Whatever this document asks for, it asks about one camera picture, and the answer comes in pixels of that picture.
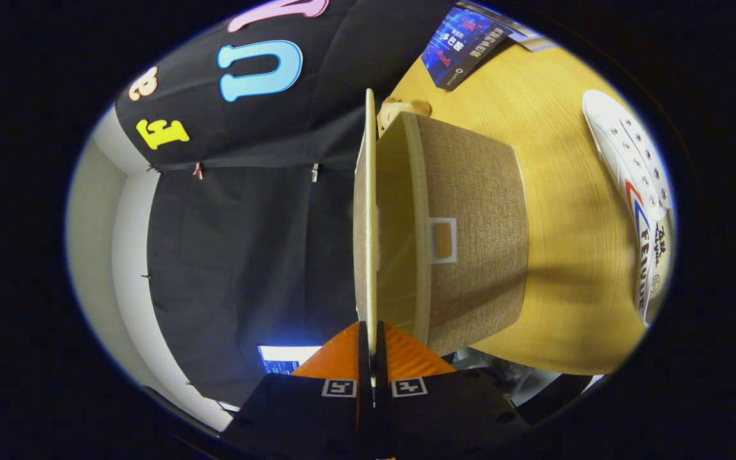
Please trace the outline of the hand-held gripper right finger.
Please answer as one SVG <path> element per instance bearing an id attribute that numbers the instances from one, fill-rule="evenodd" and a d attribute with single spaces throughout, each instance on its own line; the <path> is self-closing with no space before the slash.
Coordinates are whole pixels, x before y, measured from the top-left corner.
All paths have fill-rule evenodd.
<path id="1" fill-rule="evenodd" d="M 529 430 L 496 370 L 444 372 L 444 359 L 383 323 L 376 338 L 377 459 L 477 459 Z"/>

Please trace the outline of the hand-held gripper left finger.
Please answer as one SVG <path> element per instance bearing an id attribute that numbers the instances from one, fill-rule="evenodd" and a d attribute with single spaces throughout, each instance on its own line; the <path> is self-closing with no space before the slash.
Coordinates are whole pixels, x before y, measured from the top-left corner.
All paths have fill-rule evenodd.
<path id="1" fill-rule="evenodd" d="M 306 365 L 327 370 L 270 373 L 261 379 L 233 421 L 224 442 L 257 459 L 365 459 L 364 430 L 371 424 L 372 385 L 366 325 L 357 321 L 325 343 Z"/>

